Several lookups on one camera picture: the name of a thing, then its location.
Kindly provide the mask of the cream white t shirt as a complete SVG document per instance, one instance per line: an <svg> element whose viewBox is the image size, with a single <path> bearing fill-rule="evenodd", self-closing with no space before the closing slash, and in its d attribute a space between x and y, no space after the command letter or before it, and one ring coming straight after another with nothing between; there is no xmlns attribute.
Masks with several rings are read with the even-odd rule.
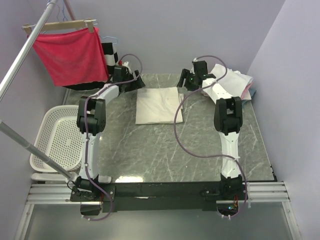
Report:
<svg viewBox="0 0 320 240"><path fill-rule="evenodd" d="M137 125L173 124L183 122L181 110L177 110L184 94L177 87L141 88L137 90L136 118Z"/></svg>

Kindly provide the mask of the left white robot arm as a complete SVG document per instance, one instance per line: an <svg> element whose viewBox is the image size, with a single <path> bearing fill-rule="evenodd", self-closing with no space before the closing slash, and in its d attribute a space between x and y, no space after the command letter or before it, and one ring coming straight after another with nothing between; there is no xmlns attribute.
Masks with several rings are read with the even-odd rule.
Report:
<svg viewBox="0 0 320 240"><path fill-rule="evenodd" d="M110 183L111 177L99 177L98 150L100 136L107 125L106 105L120 94L145 87L139 70L132 70L128 61L120 61L113 74L96 93L82 96L78 103L76 125L82 135L81 167L77 183Z"/></svg>

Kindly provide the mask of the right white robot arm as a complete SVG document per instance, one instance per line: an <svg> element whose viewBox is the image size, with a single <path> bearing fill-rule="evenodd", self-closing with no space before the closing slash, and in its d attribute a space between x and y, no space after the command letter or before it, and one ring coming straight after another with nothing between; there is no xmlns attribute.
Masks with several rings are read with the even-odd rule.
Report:
<svg viewBox="0 0 320 240"><path fill-rule="evenodd" d="M203 91L215 103L213 125L220 137L222 158L219 194L230 200L243 186L238 165L238 140L243 125L242 100L217 83L222 77L209 73L206 61L194 59L192 65L191 70L182 70L177 86L190 91Z"/></svg>

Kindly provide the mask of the black white striped cloth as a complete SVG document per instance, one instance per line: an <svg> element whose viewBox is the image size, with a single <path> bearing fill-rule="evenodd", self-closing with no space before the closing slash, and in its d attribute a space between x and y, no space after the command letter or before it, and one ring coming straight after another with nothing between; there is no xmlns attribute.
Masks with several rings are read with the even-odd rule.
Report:
<svg viewBox="0 0 320 240"><path fill-rule="evenodd" d="M115 65L119 62L119 57L116 47L111 42L103 42L101 44L103 54L106 61L106 68L109 75L114 74ZM69 85L65 88L74 91L89 91L93 89L101 89L105 85L105 82L95 81L89 83L81 83L76 85Z"/></svg>

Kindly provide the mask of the folded white t shirt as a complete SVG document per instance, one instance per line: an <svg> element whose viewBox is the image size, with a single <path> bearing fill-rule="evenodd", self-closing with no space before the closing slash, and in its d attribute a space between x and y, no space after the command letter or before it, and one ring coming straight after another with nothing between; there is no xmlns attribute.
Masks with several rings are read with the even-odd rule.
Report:
<svg viewBox="0 0 320 240"><path fill-rule="evenodd" d="M216 79L220 78L225 73L225 67L221 64L216 63L210 74L214 74ZM249 75L242 74L240 71L233 71L232 69L227 69L226 76L218 81L229 94L234 97L242 96L242 93L247 85L253 83L253 77ZM206 79L202 82L202 87L209 86L215 80Z"/></svg>

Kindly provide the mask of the red hanging towel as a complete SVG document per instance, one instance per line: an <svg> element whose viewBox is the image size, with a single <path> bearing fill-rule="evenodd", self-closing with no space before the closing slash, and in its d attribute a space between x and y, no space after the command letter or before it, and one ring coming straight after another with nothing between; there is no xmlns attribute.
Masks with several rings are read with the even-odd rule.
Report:
<svg viewBox="0 0 320 240"><path fill-rule="evenodd" d="M33 48L57 87L108 80L107 62L97 27L93 32L84 28L67 33L39 34Z"/></svg>

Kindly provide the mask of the folded blue t shirt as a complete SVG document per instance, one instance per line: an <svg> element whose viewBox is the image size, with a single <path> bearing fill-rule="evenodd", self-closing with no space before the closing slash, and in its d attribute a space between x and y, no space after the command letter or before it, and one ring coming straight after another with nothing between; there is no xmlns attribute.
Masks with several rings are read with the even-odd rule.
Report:
<svg viewBox="0 0 320 240"><path fill-rule="evenodd" d="M253 97L255 96L257 90L256 90L255 88L253 88L253 87L250 87L249 92L250 92L250 94L251 94L251 100L252 100ZM243 103L246 103L246 102L251 101L251 100L242 100L242 102L243 102Z"/></svg>

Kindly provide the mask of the wooden clip hanger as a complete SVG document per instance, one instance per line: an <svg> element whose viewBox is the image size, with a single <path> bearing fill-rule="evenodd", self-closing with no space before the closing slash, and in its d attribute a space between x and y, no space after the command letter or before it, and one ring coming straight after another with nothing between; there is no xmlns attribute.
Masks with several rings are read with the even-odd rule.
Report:
<svg viewBox="0 0 320 240"><path fill-rule="evenodd" d="M80 29L89 29L92 33L94 26L98 24L96 19L87 18L82 20L70 20L70 21L61 21L61 22L49 22L45 23L40 30L40 33L45 33L47 31L61 31L61 30L80 30Z"/></svg>

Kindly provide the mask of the white plastic laundry basket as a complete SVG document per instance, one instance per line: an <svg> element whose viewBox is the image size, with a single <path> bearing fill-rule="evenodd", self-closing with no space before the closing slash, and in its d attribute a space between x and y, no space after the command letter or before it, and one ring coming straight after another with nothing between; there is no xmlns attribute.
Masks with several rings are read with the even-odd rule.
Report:
<svg viewBox="0 0 320 240"><path fill-rule="evenodd" d="M59 105L44 115L34 146L65 170L81 166L83 140L77 127L78 106Z"/></svg>

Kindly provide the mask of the silver clothes rack pole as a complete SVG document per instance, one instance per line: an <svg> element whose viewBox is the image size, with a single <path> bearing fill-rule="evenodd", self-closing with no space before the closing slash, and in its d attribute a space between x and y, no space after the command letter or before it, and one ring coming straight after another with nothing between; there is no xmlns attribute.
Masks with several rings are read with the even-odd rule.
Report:
<svg viewBox="0 0 320 240"><path fill-rule="evenodd" d="M3 99L7 90L9 89L12 81L14 80L15 76L17 75L19 69L21 68L23 62L25 61L28 53L30 52L31 48L35 40L37 39L38 35L40 34L42 28L45 26L45 23L49 19L51 13L53 12L54 7L57 5L57 0L50 0L46 4L46 8L37 21L35 27L29 34L26 42L22 46L21 50L19 51L18 55L14 59L12 65L10 66L9 70L5 74L4 78L0 83L0 100Z"/></svg>

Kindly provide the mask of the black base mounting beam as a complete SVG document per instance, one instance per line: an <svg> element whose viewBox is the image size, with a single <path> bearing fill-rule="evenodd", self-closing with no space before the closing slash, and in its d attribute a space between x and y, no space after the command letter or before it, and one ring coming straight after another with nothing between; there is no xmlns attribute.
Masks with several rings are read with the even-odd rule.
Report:
<svg viewBox="0 0 320 240"><path fill-rule="evenodd" d="M130 182L103 184L106 191L72 189L70 201L101 204L104 213L119 211L203 210L216 211L219 201L247 200L246 186L236 189L220 181Z"/></svg>

